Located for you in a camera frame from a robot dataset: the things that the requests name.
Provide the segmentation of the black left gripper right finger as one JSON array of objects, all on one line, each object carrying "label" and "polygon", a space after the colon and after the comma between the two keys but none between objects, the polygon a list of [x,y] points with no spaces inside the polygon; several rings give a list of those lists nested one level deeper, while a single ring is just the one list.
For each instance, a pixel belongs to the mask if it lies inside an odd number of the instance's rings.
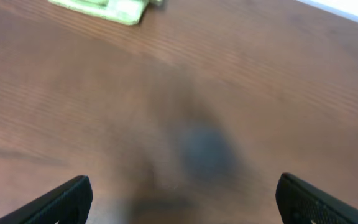
[{"label": "black left gripper right finger", "polygon": [[283,173],[275,199],[284,224],[358,224],[358,209],[291,173]]}]

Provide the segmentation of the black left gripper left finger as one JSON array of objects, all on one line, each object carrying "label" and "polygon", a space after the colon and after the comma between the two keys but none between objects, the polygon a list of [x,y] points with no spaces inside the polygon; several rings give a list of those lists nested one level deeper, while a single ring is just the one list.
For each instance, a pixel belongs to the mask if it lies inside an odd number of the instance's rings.
[{"label": "black left gripper left finger", "polygon": [[89,177],[79,175],[0,218],[0,224],[85,224],[93,201]]}]

